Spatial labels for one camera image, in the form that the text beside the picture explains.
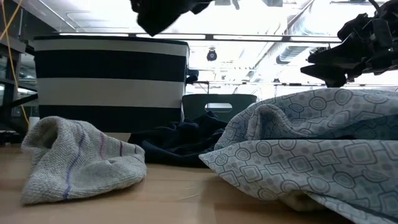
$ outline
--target purple stripe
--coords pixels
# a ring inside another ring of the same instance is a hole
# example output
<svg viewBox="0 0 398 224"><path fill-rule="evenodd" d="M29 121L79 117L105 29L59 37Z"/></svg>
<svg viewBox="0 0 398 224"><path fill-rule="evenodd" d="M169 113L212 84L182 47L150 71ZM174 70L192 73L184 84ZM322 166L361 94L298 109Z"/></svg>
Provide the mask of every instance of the purple stripe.
<svg viewBox="0 0 398 224"><path fill-rule="evenodd" d="M120 150L120 156L123 156L123 155L122 155L122 151L123 151L123 142L122 142L122 141L120 141L120 148L119 148L119 150Z"/></svg>
<svg viewBox="0 0 398 224"><path fill-rule="evenodd" d="M101 133L101 145L99 147L99 154L101 156L101 159L104 159L104 134Z"/></svg>
<svg viewBox="0 0 398 224"><path fill-rule="evenodd" d="M67 189L65 190L65 193L63 193L63 199L64 200L68 200L68 197L69 197L69 191L70 191L70 189L71 189L71 184L70 184L70 173L72 172L72 169L74 168L74 166L76 165L76 163L77 163L77 160L79 160L79 158L80 158L80 154L81 154L81 146L83 145L83 141L85 140L85 138L86 138L86 134L85 134L85 132L84 132L84 129L83 129L83 127L81 126L81 124L79 124L80 125L80 127L81 127L81 131L82 131L82 135L81 135L81 139L80 139L80 141L79 141L79 149L78 149L78 153L77 153L77 156L76 156L76 158L75 158L75 160L72 162L72 164L70 164L70 167L69 167L69 169L68 169L68 172L67 172Z"/></svg>

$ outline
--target dark blue cloth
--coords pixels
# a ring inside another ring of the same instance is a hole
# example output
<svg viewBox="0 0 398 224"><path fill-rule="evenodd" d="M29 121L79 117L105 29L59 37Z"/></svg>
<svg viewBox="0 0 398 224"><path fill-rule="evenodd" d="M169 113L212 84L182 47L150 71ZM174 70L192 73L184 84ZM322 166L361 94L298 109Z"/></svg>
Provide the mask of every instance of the dark blue cloth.
<svg viewBox="0 0 398 224"><path fill-rule="evenodd" d="M214 150L226 125L209 111L193 121L185 119L181 123L132 133L128 142L145 150L146 163L207 167L198 156Z"/></svg>

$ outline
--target gray patterned cloth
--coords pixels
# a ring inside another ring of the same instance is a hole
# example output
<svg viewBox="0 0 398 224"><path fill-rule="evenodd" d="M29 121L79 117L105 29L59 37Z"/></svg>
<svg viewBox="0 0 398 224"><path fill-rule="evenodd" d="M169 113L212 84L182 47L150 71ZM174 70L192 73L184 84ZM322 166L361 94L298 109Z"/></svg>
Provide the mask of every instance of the gray patterned cloth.
<svg viewBox="0 0 398 224"><path fill-rule="evenodd" d="M300 192L355 223L398 223L398 93L329 88L264 100L200 159L262 200L318 209L298 203Z"/></svg>
<svg viewBox="0 0 398 224"><path fill-rule="evenodd" d="M23 204L87 198L140 182L144 150L109 137L84 121L40 120L21 148L32 153Z"/></svg>

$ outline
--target black cloth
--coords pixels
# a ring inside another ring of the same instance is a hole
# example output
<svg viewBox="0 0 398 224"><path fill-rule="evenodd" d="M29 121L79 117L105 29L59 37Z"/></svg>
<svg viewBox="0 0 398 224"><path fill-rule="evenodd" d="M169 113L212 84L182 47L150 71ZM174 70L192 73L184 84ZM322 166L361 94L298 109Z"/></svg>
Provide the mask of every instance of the black cloth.
<svg viewBox="0 0 398 224"><path fill-rule="evenodd" d="M212 0L130 0L138 13L137 23L147 34L155 36L173 24L182 14L202 12Z"/></svg>
<svg viewBox="0 0 398 224"><path fill-rule="evenodd" d="M185 119L181 123L132 133L128 142L145 150L146 163L207 167L198 156L214 150L226 125L209 111L193 121Z"/></svg>

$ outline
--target striped basket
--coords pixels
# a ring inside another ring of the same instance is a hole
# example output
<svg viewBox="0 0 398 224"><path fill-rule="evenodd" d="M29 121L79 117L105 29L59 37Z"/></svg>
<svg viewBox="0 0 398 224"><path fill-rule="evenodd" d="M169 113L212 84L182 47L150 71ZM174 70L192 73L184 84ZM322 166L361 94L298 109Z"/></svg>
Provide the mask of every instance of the striped basket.
<svg viewBox="0 0 398 224"><path fill-rule="evenodd" d="M137 37L46 36L35 40L40 117L129 133L182 118L189 46Z"/></svg>

